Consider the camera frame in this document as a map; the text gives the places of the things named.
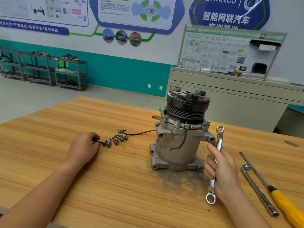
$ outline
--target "metal cart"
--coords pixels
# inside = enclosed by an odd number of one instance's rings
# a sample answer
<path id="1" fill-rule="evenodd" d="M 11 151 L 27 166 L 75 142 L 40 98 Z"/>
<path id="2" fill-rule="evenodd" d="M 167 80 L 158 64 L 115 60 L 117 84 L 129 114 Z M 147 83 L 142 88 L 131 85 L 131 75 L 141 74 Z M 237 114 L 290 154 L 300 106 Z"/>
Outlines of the metal cart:
<path id="1" fill-rule="evenodd" d="M 1 54 L 6 54 L 6 57 L 9 57 L 10 60 L 9 61 L 3 61 L 2 59 L 0 59 L 0 74 L 2 74 L 5 78 L 7 77 L 15 77 L 15 78 L 19 78 L 22 81 L 26 81 L 27 80 L 27 76 L 25 75 L 25 73 L 23 72 L 23 67 L 24 64 L 21 63 L 21 59 L 20 59 L 20 54 L 21 52 L 16 51 L 16 50 L 10 50 L 10 49 L 1 49 L 0 48 L 0 52 Z M 10 71 L 5 70 L 3 65 L 9 65 L 12 66 Z"/>
<path id="2" fill-rule="evenodd" d="M 78 89 L 79 91 L 86 90 L 88 85 L 81 83 L 81 78 L 86 77 L 88 75 L 88 64 L 87 64 L 86 61 L 80 61 L 80 60 L 73 61 L 73 60 L 68 60 L 68 59 L 59 58 L 59 57 L 52 57 L 52 59 L 54 59 L 57 62 L 58 69 L 55 69 L 55 80 L 56 80 L 56 84 L 58 86 L 74 88 L 74 89 Z M 59 61 L 63 62 L 63 65 L 64 65 L 65 69 L 66 69 L 66 62 L 76 64 L 77 71 L 67 72 L 67 71 L 64 71 L 64 70 L 59 70 L 59 63 L 58 63 Z M 80 72 L 79 65 L 86 65 L 86 72 L 85 73 Z M 67 78 L 68 75 L 77 77 L 78 78 L 78 83 L 75 82 L 75 81 L 68 80 L 68 78 Z"/>
<path id="3" fill-rule="evenodd" d="M 24 67 L 26 69 L 26 74 L 28 80 L 32 82 L 43 82 L 49 84 L 49 86 L 53 86 L 56 84 L 55 78 L 52 76 L 51 73 L 55 72 L 54 68 L 50 67 L 49 60 L 52 59 L 51 56 L 46 55 L 39 55 L 39 54 L 33 54 L 29 52 L 21 52 L 21 55 L 23 55 L 24 58 Z M 31 64 L 25 63 L 25 56 L 29 56 L 31 58 Z M 45 60 L 46 66 L 41 66 L 38 64 L 38 58 Z M 33 74 L 30 74 L 28 72 L 28 69 L 33 70 Z M 43 76 L 40 74 L 40 71 L 47 72 L 48 76 Z"/>

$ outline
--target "tool cart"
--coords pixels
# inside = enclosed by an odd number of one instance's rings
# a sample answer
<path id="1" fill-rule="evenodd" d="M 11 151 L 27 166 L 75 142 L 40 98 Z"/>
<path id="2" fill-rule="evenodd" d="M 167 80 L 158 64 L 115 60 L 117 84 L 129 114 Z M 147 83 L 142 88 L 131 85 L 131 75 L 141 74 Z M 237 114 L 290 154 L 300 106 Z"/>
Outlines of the tool cart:
<path id="1" fill-rule="evenodd" d="M 27 76 L 23 72 L 24 63 L 22 63 L 20 59 L 21 52 L 2 48 L 0 48 L 0 52 L 0 74 L 2 74 L 5 78 L 15 77 L 21 79 L 22 81 L 26 81 Z"/>
<path id="2" fill-rule="evenodd" d="M 56 85 L 60 87 L 78 89 L 79 91 L 86 90 L 88 85 L 81 83 L 82 77 L 86 77 L 88 75 L 88 64 L 86 61 L 69 60 L 59 57 L 52 57 L 52 59 L 54 59 L 57 62 L 57 68 L 55 68 Z M 63 68 L 59 68 L 59 62 L 63 62 Z M 68 70 L 66 68 L 66 63 L 75 64 L 76 71 Z M 68 76 L 76 77 L 77 81 L 68 79 Z"/>
<path id="3" fill-rule="evenodd" d="M 21 55 L 24 58 L 24 67 L 26 69 L 27 78 L 31 83 L 43 82 L 49 84 L 49 86 L 56 84 L 54 75 L 55 69 L 51 68 L 49 63 L 49 60 L 52 59 L 50 55 L 29 52 L 21 52 Z M 25 62 L 27 57 L 30 57 L 31 63 Z"/>

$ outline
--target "teal wall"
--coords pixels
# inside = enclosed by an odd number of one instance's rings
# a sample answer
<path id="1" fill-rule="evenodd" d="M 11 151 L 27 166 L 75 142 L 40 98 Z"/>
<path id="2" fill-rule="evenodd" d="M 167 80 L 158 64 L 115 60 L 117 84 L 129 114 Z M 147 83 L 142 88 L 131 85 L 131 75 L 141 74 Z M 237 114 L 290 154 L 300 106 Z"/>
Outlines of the teal wall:
<path id="1" fill-rule="evenodd" d="M 114 57 L 77 50 L 1 40 L 4 49 L 32 52 L 44 51 L 61 57 L 69 53 L 88 63 L 86 83 L 155 96 L 166 96 L 170 67 L 173 65 Z"/>

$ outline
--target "yellow screwdriver handle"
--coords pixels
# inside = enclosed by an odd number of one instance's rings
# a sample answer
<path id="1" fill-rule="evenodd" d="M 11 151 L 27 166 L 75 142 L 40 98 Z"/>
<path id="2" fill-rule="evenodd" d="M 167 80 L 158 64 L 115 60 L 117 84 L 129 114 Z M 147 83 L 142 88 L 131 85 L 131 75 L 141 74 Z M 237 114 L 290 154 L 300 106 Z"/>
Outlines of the yellow screwdriver handle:
<path id="1" fill-rule="evenodd" d="M 278 205 L 278 207 L 284 212 L 287 220 L 295 228 L 304 228 L 304 212 L 295 207 L 293 202 L 289 200 L 280 191 L 274 190 L 271 192 L 271 196 Z"/>

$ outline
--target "person's left arm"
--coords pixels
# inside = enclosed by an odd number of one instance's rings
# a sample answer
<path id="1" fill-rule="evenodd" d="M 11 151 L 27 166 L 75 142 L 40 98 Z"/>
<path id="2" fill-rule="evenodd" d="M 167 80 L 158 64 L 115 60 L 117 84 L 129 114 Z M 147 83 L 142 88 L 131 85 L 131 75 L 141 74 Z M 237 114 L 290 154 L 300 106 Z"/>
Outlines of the person's left arm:
<path id="1" fill-rule="evenodd" d="M 3 215 L 0 227 L 46 228 L 77 173 L 96 154 L 99 139 L 93 132 L 77 136 L 64 163 Z"/>

